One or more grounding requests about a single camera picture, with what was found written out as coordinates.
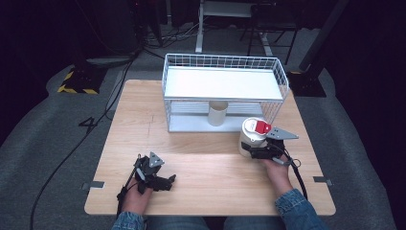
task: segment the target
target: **chair leg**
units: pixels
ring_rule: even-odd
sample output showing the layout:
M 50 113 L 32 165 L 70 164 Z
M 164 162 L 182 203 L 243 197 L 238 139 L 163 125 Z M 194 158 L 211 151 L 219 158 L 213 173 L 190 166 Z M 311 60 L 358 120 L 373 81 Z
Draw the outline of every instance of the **chair leg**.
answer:
M 292 51 L 293 43 L 295 42 L 296 34 L 297 34 L 297 33 L 298 33 L 298 30 L 296 30 L 295 33 L 293 34 L 292 41 L 290 42 L 289 51 L 287 52 L 286 61 L 284 62 L 285 65 L 287 64 L 287 61 L 289 60 L 290 52 Z
M 251 34 L 250 34 L 250 43 L 248 44 L 248 52 L 247 52 L 247 57 L 250 56 L 251 54 L 251 45 L 253 44 L 253 36 L 254 36 L 254 27 L 251 28 Z
M 281 34 L 274 40 L 274 43 L 277 43 L 279 39 L 284 35 L 285 31 L 282 31 Z
M 242 40 L 242 38 L 245 36 L 245 33 L 247 33 L 247 27 L 245 27 L 244 32 L 242 33 L 241 37 L 239 38 L 239 40 Z

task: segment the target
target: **cable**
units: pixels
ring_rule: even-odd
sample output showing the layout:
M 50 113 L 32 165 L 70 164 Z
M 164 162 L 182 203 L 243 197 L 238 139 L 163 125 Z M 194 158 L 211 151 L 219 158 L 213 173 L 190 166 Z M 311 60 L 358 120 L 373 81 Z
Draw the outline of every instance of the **cable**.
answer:
M 294 162 L 294 159 L 292 159 L 292 157 L 290 156 L 289 152 L 288 152 L 286 149 L 283 151 L 283 154 L 284 154 L 288 159 L 290 158 L 290 159 L 292 160 L 291 166 L 292 166 L 293 172 L 295 173 L 296 178 L 298 178 L 299 184 L 301 185 L 302 192 L 304 193 L 304 198 L 305 198 L 305 199 L 308 199 L 308 198 L 307 198 L 307 190 L 306 190 L 306 188 L 305 188 L 304 180 L 302 179 L 302 176 L 301 176 L 301 174 L 299 173 L 299 167 L 302 165 L 301 161 L 298 160 L 299 163 L 300 163 L 300 165 L 297 166 L 297 165 L 295 164 L 295 162 Z
M 155 53 L 153 53 L 153 52 L 147 50 L 146 48 L 144 48 L 144 51 L 145 51 L 147 54 L 151 55 L 151 56 L 154 56 L 154 57 L 157 57 L 157 58 L 160 58 L 160 59 L 165 59 L 164 57 L 162 57 L 162 56 L 160 56 L 160 55 L 157 55 L 157 54 L 155 54 Z
M 128 72 L 129 67 L 131 66 L 132 62 L 136 59 L 138 54 L 134 55 L 131 59 L 131 61 L 126 65 L 124 69 L 124 75 L 123 75 L 123 80 L 121 84 L 121 89 L 123 88 L 124 85 L 124 78 L 126 73 Z M 80 139 L 80 141 L 74 146 L 74 148 L 68 153 L 68 155 L 65 156 L 65 158 L 57 165 L 57 167 L 54 169 L 54 171 L 51 173 L 51 175 L 48 177 L 47 181 L 44 183 L 42 186 L 41 190 L 39 191 L 38 195 L 36 196 L 33 208 L 31 210 L 31 215 L 30 215 L 30 229 L 34 229 L 34 213 L 35 213 L 35 208 L 36 205 L 38 204 L 39 199 L 42 196 L 42 193 L 44 192 L 45 188 L 48 186 L 49 182 L 51 179 L 54 177 L 54 175 L 57 173 L 57 171 L 60 169 L 60 167 L 69 159 L 69 157 L 72 156 L 72 154 L 78 149 L 78 147 L 84 142 L 84 140 L 89 136 L 89 134 L 93 131 L 93 129 L 99 124 L 99 122 L 102 120 L 104 116 L 106 116 L 107 112 L 111 109 L 113 106 L 114 102 L 118 99 L 119 94 L 116 95 L 116 98 L 114 99 L 113 103 L 104 110 L 103 114 L 100 116 L 100 118 L 97 120 L 97 122 L 94 124 L 94 126 L 91 126 L 89 131 Z
M 132 60 L 131 62 L 129 62 L 129 63 L 126 65 L 126 67 L 125 67 L 125 69 L 123 70 L 123 73 L 122 73 L 122 78 L 121 78 L 121 79 L 119 80 L 119 82 L 114 86 L 113 91 L 112 91 L 112 93 L 110 94 L 110 97 L 108 98 L 107 103 L 106 103 L 106 105 L 105 105 L 105 110 L 104 110 L 105 117 L 106 117 L 108 120 L 110 120 L 110 121 L 111 121 L 112 119 L 107 116 L 107 112 L 111 109 L 111 107 L 113 106 L 113 104 L 114 104 L 114 103 L 117 101 L 117 99 L 119 98 L 119 94 L 120 94 L 120 92 L 122 91 L 123 86 L 124 86 L 125 76 L 126 76 L 126 74 L 127 74 L 127 72 L 128 72 L 129 67 L 131 66 L 132 62 L 133 62 L 133 60 Z M 108 102 L 110 102 L 110 99 L 111 99 L 111 97 L 113 96 L 114 92 L 116 91 L 118 85 L 120 85 L 120 89 L 119 89 L 119 91 L 117 92 L 116 97 L 114 98 L 113 102 L 110 104 L 110 106 L 108 106 Z
M 203 22 L 209 18 L 209 16 L 205 17 L 203 19 Z M 185 29 L 183 31 L 179 31 L 179 28 L 177 29 L 177 32 L 175 34 L 170 34 L 173 30 L 170 30 L 168 32 L 168 34 L 162 36 L 163 38 L 163 45 L 157 45 L 157 44 L 150 44 L 150 41 L 156 41 L 156 38 L 146 38 L 147 41 L 147 47 L 150 49 L 160 49 L 160 48 L 167 48 L 169 47 L 171 44 L 173 44 L 176 41 L 184 41 L 186 39 L 189 39 L 192 36 L 196 36 L 197 34 L 188 34 L 191 31 L 197 29 L 197 27 L 199 26 L 199 23 L 194 24 L 192 27 Z
M 105 62 L 105 63 L 97 63 L 96 61 L 89 61 L 89 59 L 87 60 L 92 66 L 95 66 L 96 68 L 103 68 L 103 69 L 109 69 L 109 68 L 114 68 L 114 67 L 118 67 L 124 64 L 127 64 L 131 61 L 132 56 L 129 56 L 127 59 L 124 60 L 117 60 L 117 61 L 109 61 L 109 62 Z

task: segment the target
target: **denim sleeve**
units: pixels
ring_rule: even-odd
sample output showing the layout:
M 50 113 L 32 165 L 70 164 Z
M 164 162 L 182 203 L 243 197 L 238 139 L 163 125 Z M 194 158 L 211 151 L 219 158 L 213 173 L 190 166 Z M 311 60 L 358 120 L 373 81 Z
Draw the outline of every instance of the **denim sleeve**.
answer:
M 144 219 L 142 216 L 130 213 L 122 212 L 114 222 L 111 230 L 144 230 Z
M 286 229 L 328 229 L 309 201 L 297 189 L 279 197 L 275 204 Z

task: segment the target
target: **black cable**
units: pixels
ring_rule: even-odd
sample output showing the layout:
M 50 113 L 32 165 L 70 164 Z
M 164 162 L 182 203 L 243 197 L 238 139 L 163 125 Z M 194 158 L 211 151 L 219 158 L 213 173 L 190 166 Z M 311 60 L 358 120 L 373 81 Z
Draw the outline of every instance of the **black cable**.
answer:
M 106 103 L 106 105 L 105 105 L 105 110 L 104 110 L 105 117 L 106 117 L 108 120 L 110 120 L 110 121 L 111 121 L 112 119 L 107 116 L 107 112 L 111 109 L 111 107 L 113 106 L 113 104 L 114 104 L 114 103 L 117 101 L 117 99 L 119 98 L 120 91 L 122 91 L 123 86 L 124 86 L 124 83 L 125 83 L 125 76 L 126 76 L 126 74 L 127 74 L 127 72 L 128 72 L 129 67 L 131 66 L 132 62 L 133 62 L 133 60 L 130 61 L 130 62 L 126 65 L 126 67 L 125 67 L 125 69 L 123 70 L 123 73 L 122 73 L 122 78 L 121 78 L 121 79 L 119 80 L 119 82 L 114 86 L 113 91 L 111 92 L 110 97 L 108 98 L 107 103 Z M 116 97 L 114 98 L 113 102 L 110 104 L 109 107 L 107 107 L 108 102 L 110 102 L 110 99 L 111 99 L 111 97 L 113 96 L 114 92 L 116 91 L 118 85 L 120 85 L 119 91 L 117 92 Z
M 131 181 L 131 178 L 133 177 L 133 175 L 135 174 L 135 172 L 137 171 L 137 167 L 135 167 L 134 165 L 134 169 L 131 172 L 131 175 L 129 176 L 127 182 L 125 183 L 125 185 L 122 187 L 122 189 L 120 190 L 120 193 L 117 194 L 117 199 L 119 200 L 119 203 L 117 205 L 117 214 L 116 214 L 116 219 L 119 217 L 119 214 L 122 212 L 123 209 L 123 203 L 124 203 L 124 198 L 126 196 L 126 194 L 128 193 L 128 191 L 134 187 L 134 185 L 138 184 L 137 183 L 131 185 L 131 187 L 128 188 L 128 184 Z
M 162 45 L 157 45 L 157 44 L 150 44 L 149 42 L 151 41 L 151 39 L 148 39 L 147 38 L 147 47 L 148 48 L 150 48 L 150 49 L 160 49 L 160 48 L 167 48 L 167 47 L 169 47 L 170 45 L 172 45 L 174 42 L 177 42 L 177 41 L 184 41 L 184 40 L 187 40 L 187 39 L 189 39 L 191 36 L 195 36 L 195 35 L 197 35 L 197 34 L 190 34 L 190 35 L 187 35 L 187 33 L 189 33 L 189 32 L 192 32 L 192 31 L 194 31 L 194 30 L 197 30 L 198 28 L 197 28 L 197 26 L 198 26 L 198 24 L 196 24 L 196 25 L 194 25 L 194 26 L 192 26 L 192 27 L 190 27 L 190 28 L 188 28 L 188 29 L 184 29 L 183 31 L 180 31 L 180 29 L 179 28 L 177 28 L 177 32 L 176 33 L 174 33 L 174 34 L 171 34 L 171 32 L 173 31 L 173 30 L 170 30 L 166 35 L 164 35 L 163 36 L 163 44 Z
M 128 59 L 124 60 L 118 60 L 118 61 L 110 61 L 106 63 L 91 63 L 93 66 L 96 68 L 103 68 L 103 69 L 109 69 L 109 68 L 114 68 L 118 67 L 124 64 L 127 64 L 131 61 L 132 57 L 128 57 Z
M 125 69 L 124 69 L 124 77 L 129 69 L 129 67 L 131 66 L 132 62 L 135 60 L 135 58 L 138 56 L 138 54 L 136 54 L 135 56 L 132 57 L 131 61 L 126 65 Z M 38 195 L 36 196 L 33 208 L 31 210 L 31 215 L 30 215 L 30 229 L 33 230 L 34 229 L 34 213 L 35 213 L 35 208 L 36 205 L 38 204 L 39 199 L 42 196 L 42 193 L 44 192 L 45 188 L 48 186 L 49 182 L 51 181 L 51 179 L 54 177 L 54 175 L 57 173 L 57 171 L 60 169 L 60 167 L 69 159 L 69 157 L 71 157 L 71 155 L 78 149 L 78 147 L 84 142 L 84 140 L 89 136 L 89 134 L 93 131 L 93 129 L 99 124 L 99 122 L 102 120 L 102 118 L 104 116 L 106 116 L 107 112 L 111 109 L 111 107 L 113 106 L 114 102 L 116 102 L 116 100 L 118 99 L 119 94 L 116 95 L 116 98 L 114 99 L 113 103 L 104 110 L 103 114 L 100 116 L 100 118 L 98 119 L 98 121 L 90 127 L 89 131 L 86 132 L 86 134 L 80 139 L 80 141 L 75 145 L 75 147 L 68 153 L 68 155 L 59 163 L 59 165 L 57 165 L 57 167 L 54 169 L 54 171 L 51 173 L 51 175 L 48 177 L 47 181 L 44 183 L 44 185 L 42 186 L 41 190 L 39 191 Z
M 154 56 L 154 57 L 157 57 L 157 58 L 160 58 L 160 59 L 165 59 L 164 57 L 162 57 L 162 56 L 160 56 L 160 55 L 158 55 L 158 54 L 155 54 L 155 53 L 153 53 L 153 52 L 147 50 L 146 48 L 144 48 L 144 51 L 145 51 L 147 54 L 151 55 L 151 56 Z
M 282 152 L 283 152 L 283 154 L 287 157 L 288 160 L 291 160 L 290 165 L 292 166 L 293 172 L 295 173 L 296 178 L 298 178 L 299 184 L 301 185 L 302 192 L 304 193 L 304 198 L 307 199 L 307 190 L 306 190 L 306 188 L 305 188 L 305 183 L 304 183 L 304 180 L 302 179 L 301 174 L 299 173 L 299 166 L 300 166 L 300 165 L 297 166 L 297 165 L 295 164 L 294 160 L 292 159 L 292 157 L 290 156 L 289 152 L 288 152 L 286 149 L 285 149 L 284 151 L 282 151 Z

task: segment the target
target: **chair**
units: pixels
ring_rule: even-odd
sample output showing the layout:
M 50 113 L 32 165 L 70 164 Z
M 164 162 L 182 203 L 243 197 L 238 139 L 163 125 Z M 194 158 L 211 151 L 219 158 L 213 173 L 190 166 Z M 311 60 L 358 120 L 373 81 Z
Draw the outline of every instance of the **chair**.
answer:
M 286 65 L 289 61 L 290 53 L 299 30 L 298 20 L 299 16 L 295 15 L 288 4 L 281 1 L 259 1 L 256 5 L 252 5 L 249 25 L 245 28 L 240 38 L 240 40 L 242 40 L 247 30 L 249 28 L 251 29 L 247 56 L 250 56 L 251 53 L 254 33 L 258 33 L 262 36 L 266 36 L 266 33 L 280 33 L 272 45 L 269 43 L 266 45 L 269 45 L 269 47 L 289 47 L 284 62 Z M 285 32 L 293 32 L 290 44 L 277 44 Z

